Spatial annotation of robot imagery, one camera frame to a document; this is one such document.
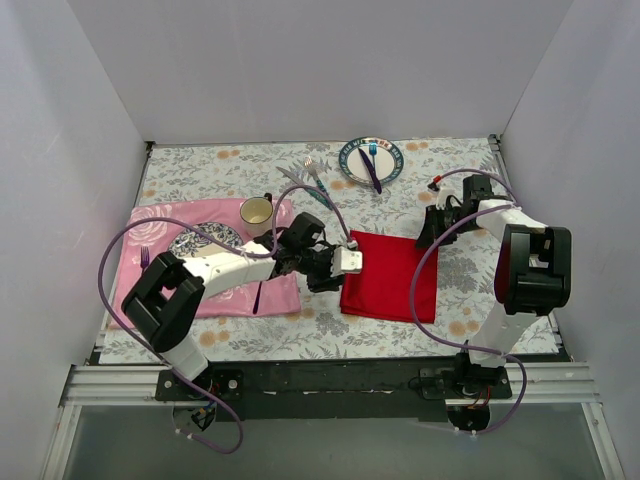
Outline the red cloth napkin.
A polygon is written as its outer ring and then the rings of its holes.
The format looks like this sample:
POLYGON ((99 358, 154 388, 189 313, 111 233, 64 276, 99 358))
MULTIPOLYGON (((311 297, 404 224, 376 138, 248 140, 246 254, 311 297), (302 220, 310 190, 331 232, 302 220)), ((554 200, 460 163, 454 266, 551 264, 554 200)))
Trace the red cloth napkin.
POLYGON ((409 289, 424 252, 408 238, 353 230, 363 254, 360 273, 347 275, 342 287, 343 314, 410 322, 409 289))

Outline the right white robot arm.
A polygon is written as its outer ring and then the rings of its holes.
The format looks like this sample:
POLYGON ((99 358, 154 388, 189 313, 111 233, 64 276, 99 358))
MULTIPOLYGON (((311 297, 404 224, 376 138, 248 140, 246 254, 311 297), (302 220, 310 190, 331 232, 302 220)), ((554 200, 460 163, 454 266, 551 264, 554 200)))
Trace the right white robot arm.
POLYGON ((495 303, 476 334, 458 345, 452 362, 423 369, 416 380, 426 399, 510 397, 507 354, 538 319, 566 305, 571 292, 572 235, 526 215, 512 192, 495 193, 497 176, 469 169, 462 195, 441 186, 427 207, 416 242, 428 255, 458 235, 484 229, 500 241, 494 276, 495 303))

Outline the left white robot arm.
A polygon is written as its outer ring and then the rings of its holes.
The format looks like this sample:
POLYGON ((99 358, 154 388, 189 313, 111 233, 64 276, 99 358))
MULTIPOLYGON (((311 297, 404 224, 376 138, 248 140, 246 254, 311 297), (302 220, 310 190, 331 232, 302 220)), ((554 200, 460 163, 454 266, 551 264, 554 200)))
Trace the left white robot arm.
POLYGON ((213 377, 190 334, 200 303, 293 272, 306 277, 311 292, 339 290, 348 274, 361 272, 363 255, 355 243, 326 242, 324 233, 324 223, 303 212, 290 226, 271 229, 237 249, 186 259, 162 252, 143 271, 121 310, 149 349, 173 368, 180 390, 190 399, 203 399, 213 377))

